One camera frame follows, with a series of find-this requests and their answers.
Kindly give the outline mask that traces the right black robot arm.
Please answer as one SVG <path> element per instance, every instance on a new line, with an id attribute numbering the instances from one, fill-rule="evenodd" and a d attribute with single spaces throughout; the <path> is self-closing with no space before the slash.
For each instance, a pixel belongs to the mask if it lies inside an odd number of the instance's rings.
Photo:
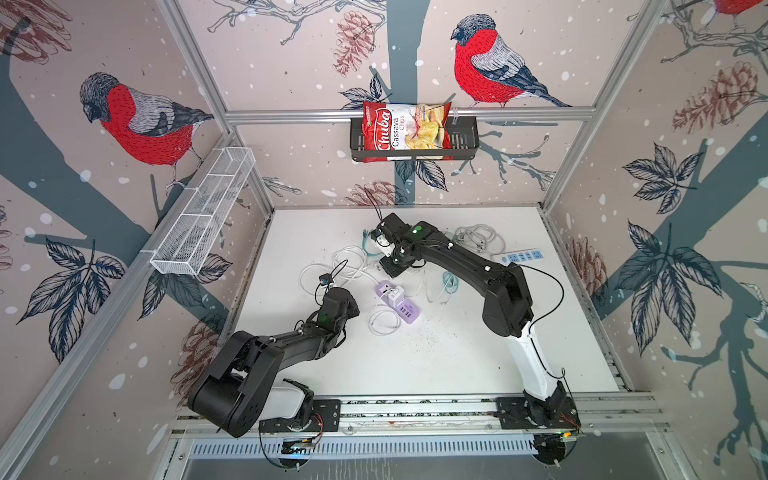
<path id="1" fill-rule="evenodd" d="M 389 277 L 423 261 L 443 268 L 481 295 L 484 324 L 508 340 L 523 380 L 528 417 L 541 426 L 562 418 L 568 410 L 568 392 L 564 378 L 551 371 L 539 348 L 533 298 L 520 265 L 485 259 L 433 225 L 424 221 L 409 225 L 395 213 L 379 220 L 372 238 L 384 254 L 380 265 Z"/>

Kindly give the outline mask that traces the purple power socket strip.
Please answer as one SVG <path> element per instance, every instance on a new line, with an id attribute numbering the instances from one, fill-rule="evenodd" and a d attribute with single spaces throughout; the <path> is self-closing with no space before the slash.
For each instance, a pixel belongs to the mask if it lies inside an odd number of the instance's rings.
<path id="1" fill-rule="evenodd" d="M 405 323 L 413 324 L 419 318 L 419 308 L 406 296 L 403 287 L 382 281 L 376 287 L 376 294 Z"/>

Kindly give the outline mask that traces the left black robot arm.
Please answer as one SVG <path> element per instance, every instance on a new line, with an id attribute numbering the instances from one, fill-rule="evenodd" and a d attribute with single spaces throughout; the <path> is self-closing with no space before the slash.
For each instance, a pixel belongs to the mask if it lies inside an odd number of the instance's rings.
<path id="1" fill-rule="evenodd" d="M 259 421 L 311 421 L 314 392 L 278 374 L 298 363 L 325 357 L 346 338 L 346 323 L 360 314 L 353 295 L 332 287 L 318 310 L 290 332 L 254 336 L 235 332 L 200 375 L 187 406 L 217 428 L 239 438 Z"/>

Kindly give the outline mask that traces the white power strip blue outlets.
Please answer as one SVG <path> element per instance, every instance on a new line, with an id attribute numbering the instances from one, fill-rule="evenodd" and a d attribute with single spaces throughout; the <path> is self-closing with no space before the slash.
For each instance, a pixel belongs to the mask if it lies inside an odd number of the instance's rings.
<path id="1" fill-rule="evenodd" d="M 498 255 L 498 261 L 504 265 L 524 264 L 543 261 L 544 254 L 540 249 L 525 249 L 511 252 L 503 252 Z"/>

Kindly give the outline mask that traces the white charger adapter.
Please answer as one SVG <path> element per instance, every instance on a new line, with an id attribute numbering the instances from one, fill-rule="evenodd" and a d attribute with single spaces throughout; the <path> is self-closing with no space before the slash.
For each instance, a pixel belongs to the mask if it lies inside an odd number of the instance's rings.
<path id="1" fill-rule="evenodd" d="M 405 289 L 401 286 L 395 286 L 388 291 L 386 298 L 391 305 L 397 306 L 405 299 Z"/>

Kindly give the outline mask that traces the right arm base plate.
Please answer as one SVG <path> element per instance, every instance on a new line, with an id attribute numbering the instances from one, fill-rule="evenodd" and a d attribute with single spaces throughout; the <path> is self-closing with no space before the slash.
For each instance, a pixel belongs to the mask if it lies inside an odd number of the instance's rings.
<path id="1" fill-rule="evenodd" d="M 565 396 L 554 401 L 539 401 L 527 397 L 498 397 L 494 417 L 503 430 L 555 429 L 579 430 L 581 420 L 573 399 Z"/>

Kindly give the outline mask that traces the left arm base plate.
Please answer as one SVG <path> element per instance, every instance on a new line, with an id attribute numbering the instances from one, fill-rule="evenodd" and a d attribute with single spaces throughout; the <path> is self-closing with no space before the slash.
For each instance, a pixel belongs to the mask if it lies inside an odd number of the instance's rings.
<path id="1" fill-rule="evenodd" d="M 339 399 L 305 400 L 292 417 L 260 420 L 261 433 L 328 433 L 337 432 L 341 414 Z"/>

